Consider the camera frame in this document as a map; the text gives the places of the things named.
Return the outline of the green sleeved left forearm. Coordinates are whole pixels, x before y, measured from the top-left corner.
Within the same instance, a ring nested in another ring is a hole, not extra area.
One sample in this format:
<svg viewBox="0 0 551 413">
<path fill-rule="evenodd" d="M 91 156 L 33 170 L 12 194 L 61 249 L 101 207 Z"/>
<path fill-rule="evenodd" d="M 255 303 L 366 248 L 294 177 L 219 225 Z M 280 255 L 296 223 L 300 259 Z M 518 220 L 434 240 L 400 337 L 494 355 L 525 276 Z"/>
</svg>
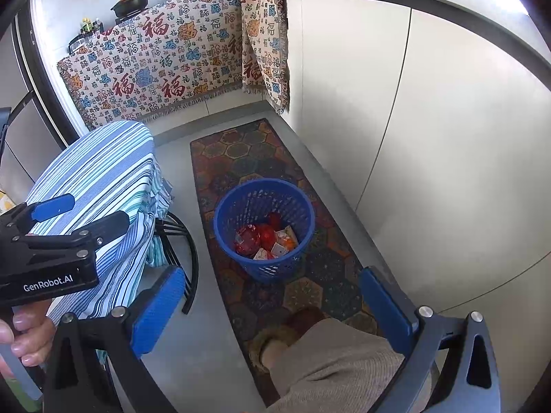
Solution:
<svg viewBox="0 0 551 413">
<path fill-rule="evenodd" d="M 1 379 L 7 383 L 8 388 L 26 412 L 42 412 L 42 402 L 40 400 L 31 399 L 28 394 L 24 392 L 21 388 L 21 384 L 18 383 L 16 379 L 11 379 L 6 376 L 1 376 Z"/>
</svg>

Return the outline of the person's left hand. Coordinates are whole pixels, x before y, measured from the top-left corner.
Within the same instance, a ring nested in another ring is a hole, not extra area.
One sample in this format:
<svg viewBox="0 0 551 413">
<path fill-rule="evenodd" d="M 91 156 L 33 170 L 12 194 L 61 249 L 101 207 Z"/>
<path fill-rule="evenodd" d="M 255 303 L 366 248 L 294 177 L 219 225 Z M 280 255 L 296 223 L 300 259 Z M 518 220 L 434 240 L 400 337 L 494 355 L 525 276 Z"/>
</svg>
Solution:
<svg viewBox="0 0 551 413">
<path fill-rule="evenodd" d="M 1 343 L 8 345 L 25 367 L 46 363 L 56 333 L 47 316 L 51 299 L 21 306 L 9 322 L 1 321 Z"/>
</svg>

